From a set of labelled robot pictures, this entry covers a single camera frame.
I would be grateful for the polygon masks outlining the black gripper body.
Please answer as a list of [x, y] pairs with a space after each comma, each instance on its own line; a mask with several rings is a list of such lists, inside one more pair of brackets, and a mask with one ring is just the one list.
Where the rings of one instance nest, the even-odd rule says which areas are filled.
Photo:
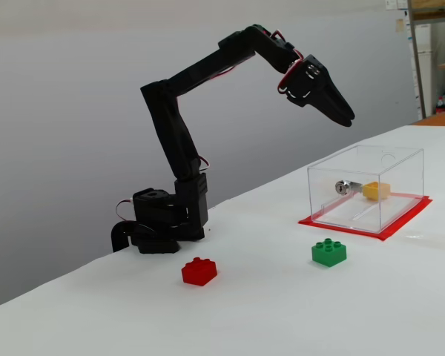
[[300, 106], [309, 105], [307, 96], [321, 91], [325, 84], [327, 69], [313, 55], [298, 59], [281, 79], [277, 91]]

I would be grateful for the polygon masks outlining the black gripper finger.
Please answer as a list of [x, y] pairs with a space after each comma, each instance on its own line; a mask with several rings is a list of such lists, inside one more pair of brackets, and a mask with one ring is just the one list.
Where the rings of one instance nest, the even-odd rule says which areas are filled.
[[307, 101], [331, 121], [347, 128], [352, 126], [353, 110], [337, 88], [310, 93]]
[[355, 113], [340, 91], [334, 85], [329, 74], [325, 75], [325, 84], [320, 91], [320, 112], [331, 121], [353, 121]]

